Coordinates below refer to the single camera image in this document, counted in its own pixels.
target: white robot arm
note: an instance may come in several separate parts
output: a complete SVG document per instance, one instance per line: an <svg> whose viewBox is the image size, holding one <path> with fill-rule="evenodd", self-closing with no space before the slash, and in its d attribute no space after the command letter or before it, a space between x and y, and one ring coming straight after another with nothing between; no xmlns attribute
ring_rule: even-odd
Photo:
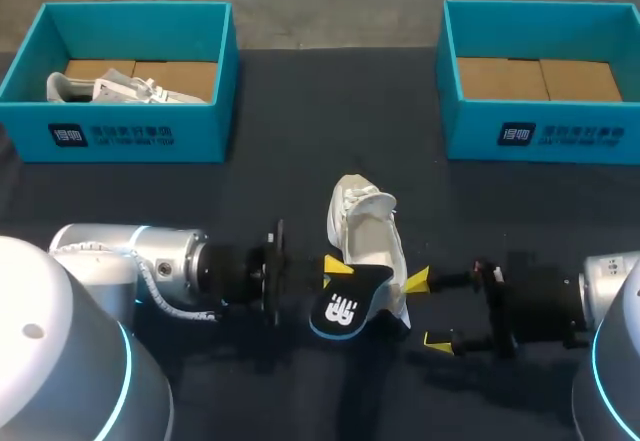
<svg viewBox="0 0 640 441"><path fill-rule="evenodd" d="M101 259L131 296L134 267ZM75 271L90 273L97 288L106 271L86 261ZM123 326L131 313L109 297L102 309L97 291L92 298L62 263L24 241L0 237L0 269L0 439L168 441L171 388Z"/></svg>
<svg viewBox="0 0 640 441"><path fill-rule="evenodd" d="M589 357L574 380L583 441L640 441L640 252L590 257L580 277Z"/></svg>

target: shoe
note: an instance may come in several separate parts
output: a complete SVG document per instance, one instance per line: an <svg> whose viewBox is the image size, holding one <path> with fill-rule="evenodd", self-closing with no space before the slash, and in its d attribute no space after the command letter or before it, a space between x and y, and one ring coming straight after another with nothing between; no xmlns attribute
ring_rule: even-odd
<svg viewBox="0 0 640 441"><path fill-rule="evenodd" d="M105 104L206 104L200 98L157 86L153 79L130 78L110 69L96 80L68 78L52 73L47 79L47 101Z"/></svg>
<svg viewBox="0 0 640 441"><path fill-rule="evenodd" d="M314 304L310 324L316 334L351 338L381 310L411 328L405 294L407 265L394 221L395 207L392 195L360 175L343 176L334 188L327 236L354 272L332 279Z"/></svg>

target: black tablecloth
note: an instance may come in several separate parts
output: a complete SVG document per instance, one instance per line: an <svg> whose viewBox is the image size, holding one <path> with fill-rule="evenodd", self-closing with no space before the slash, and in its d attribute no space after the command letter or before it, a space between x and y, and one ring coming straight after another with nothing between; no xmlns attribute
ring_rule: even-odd
<svg viewBox="0 0 640 441"><path fill-rule="evenodd" d="M334 183L361 173L398 198L412 272L527 251L575 279L587 255L638 248L638 168L448 162L433 49L241 57L228 163L20 166L5 156L0 231L46 247L70 222L155 224L248 247L281 216L293 265L311 266L328 249ZM571 379L586 352L537 345L495 362L421 349L426 327L485 322L467 291L412 295L414 330L401 344L370 333L328 343L308 328L310 273L292 269L275 332L251 315L211 329L139 313L139 337L174 387L176 439L574 439Z"/></svg>

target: shoe lace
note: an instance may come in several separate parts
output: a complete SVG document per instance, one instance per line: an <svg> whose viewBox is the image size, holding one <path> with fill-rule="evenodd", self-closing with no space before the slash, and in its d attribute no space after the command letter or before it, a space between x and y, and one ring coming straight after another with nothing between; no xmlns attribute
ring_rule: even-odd
<svg viewBox="0 0 640 441"><path fill-rule="evenodd" d="M149 104L153 101L157 103L166 103L167 98L169 97L169 92L166 89L158 86L156 82L149 78L146 81L142 78L131 78L133 81L138 83L138 87L144 94L147 96L147 99L144 100L145 103Z"/></svg>
<svg viewBox="0 0 640 441"><path fill-rule="evenodd" d="M375 186L367 186L365 188L351 188L344 192L344 202L342 203L341 214L346 216L347 212L360 201L363 197L377 193Z"/></svg>

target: metal cylinder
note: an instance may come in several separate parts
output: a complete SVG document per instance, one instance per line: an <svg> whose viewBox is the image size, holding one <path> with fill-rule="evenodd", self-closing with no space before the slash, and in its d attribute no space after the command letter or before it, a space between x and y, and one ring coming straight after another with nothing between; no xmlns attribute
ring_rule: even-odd
<svg viewBox="0 0 640 441"><path fill-rule="evenodd" d="M52 255L98 305L116 321L133 328L138 266L131 256L108 251L61 251Z"/></svg>
<svg viewBox="0 0 640 441"><path fill-rule="evenodd" d="M627 276L640 259L640 251L591 256L584 262L579 282L587 326L595 331Z"/></svg>
<svg viewBox="0 0 640 441"><path fill-rule="evenodd" d="M169 304L190 308L198 303L198 259L207 235L198 229L179 230L119 224L70 224L53 238L49 250L96 241L114 248L135 250L154 275L158 290ZM138 298L148 296L138 283Z"/></svg>
<svg viewBox="0 0 640 441"><path fill-rule="evenodd" d="M583 441L640 439L640 267L627 276L574 380L572 407Z"/></svg>
<svg viewBox="0 0 640 441"><path fill-rule="evenodd" d="M0 237L0 439L167 441L173 398L145 348L51 256Z"/></svg>

